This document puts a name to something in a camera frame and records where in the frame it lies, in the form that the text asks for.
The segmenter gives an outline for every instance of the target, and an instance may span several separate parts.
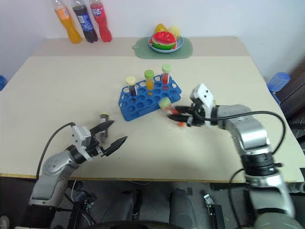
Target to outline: watermelon slice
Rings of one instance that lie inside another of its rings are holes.
[[[171,32],[157,32],[152,36],[152,46],[161,50],[176,49],[177,39]]]

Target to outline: green placemat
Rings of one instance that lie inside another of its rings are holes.
[[[148,44],[148,37],[140,38],[132,48],[135,55],[142,59],[185,59],[193,53],[192,43],[185,37],[183,37],[183,46],[172,53],[159,53],[152,50]]]

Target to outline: bottle label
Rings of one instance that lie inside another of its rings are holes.
[[[70,17],[67,8],[59,9],[56,10],[55,12],[60,20],[66,20]]]
[[[84,15],[81,15],[81,16],[77,16],[77,18],[78,18],[78,21],[81,24],[82,30],[90,31],[90,30],[93,29],[92,23],[91,23],[90,18],[89,18],[89,15],[87,13],[84,14]]]
[[[91,8],[92,14],[94,17],[99,17],[103,12],[104,7]]]

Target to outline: yellow cap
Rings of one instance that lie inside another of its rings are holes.
[[[128,76],[125,79],[126,83],[128,86],[134,85],[135,84],[135,77],[134,76]]]

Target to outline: green cap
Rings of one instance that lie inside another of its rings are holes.
[[[166,107],[168,107],[170,104],[171,104],[171,101],[170,101],[170,99],[167,98],[167,97],[162,98],[162,99],[160,100],[160,102],[159,102],[159,106],[160,106],[161,108],[166,108]]]
[[[172,69],[171,65],[170,64],[164,64],[162,65],[162,71],[163,72],[170,72]]]
[[[144,76],[145,76],[146,79],[153,78],[153,77],[154,77],[153,70],[146,70],[146,71],[144,72]]]

